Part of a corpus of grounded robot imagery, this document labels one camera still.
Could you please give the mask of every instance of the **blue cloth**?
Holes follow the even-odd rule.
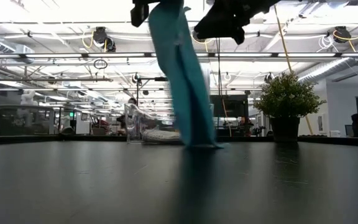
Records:
[[[149,16],[158,65],[170,80],[173,109],[186,146],[216,146],[212,112],[183,0],[161,0]]]

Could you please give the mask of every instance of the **table surface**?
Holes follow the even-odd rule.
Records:
[[[358,147],[0,145],[0,223],[358,223]]]

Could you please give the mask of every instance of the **ceiling pipe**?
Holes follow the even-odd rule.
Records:
[[[301,9],[300,13],[308,10],[310,7],[312,7],[314,3],[308,3],[306,4],[303,9]],[[295,23],[295,22],[298,22],[299,20],[301,20],[301,17],[299,16],[296,16],[294,18],[291,18],[289,19],[285,24],[284,26],[281,26],[280,25],[280,29],[282,30],[282,34],[285,35],[287,34],[287,29],[288,29],[288,26],[292,23]],[[267,45],[261,49],[259,52],[267,52],[269,51],[279,40],[281,39],[281,32],[278,31],[274,36],[273,38],[267,43]]]
[[[283,35],[287,34],[288,28],[290,28],[293,24],[296,24],[297,22],[301,21],[304,18],[307,18],[309,15],[317,12],[321,6],[327,5],[331,9],[337,9],[340,7],[344,7],[346,4],[348,4],[347,1],[342,0],[327,0],[325,2],[317,1],[317,0],[309,0],[309,3],[307,3],[303,9],[301,9],[298,13],[298,15],[294,18],[291,18],[287,20],[285,25],[281,28],[283,31]],[[273,38],[270,40],[270,42],[259,52],[267,52],[269,49],[271,49],[279,40],[281,39],[280,31],[278,31]]]
[[[358,45],[355,46],[356,52],[358,52]],[[299,82],[317,82],[323,78],[327,78],[330,75],[334,75],[337,72],[348,69],[357,65],[357,60],[355,58],[340,58],[333,60],[332,62],[320,63],[314,67],[311,67],[298,74],[300,77]]]

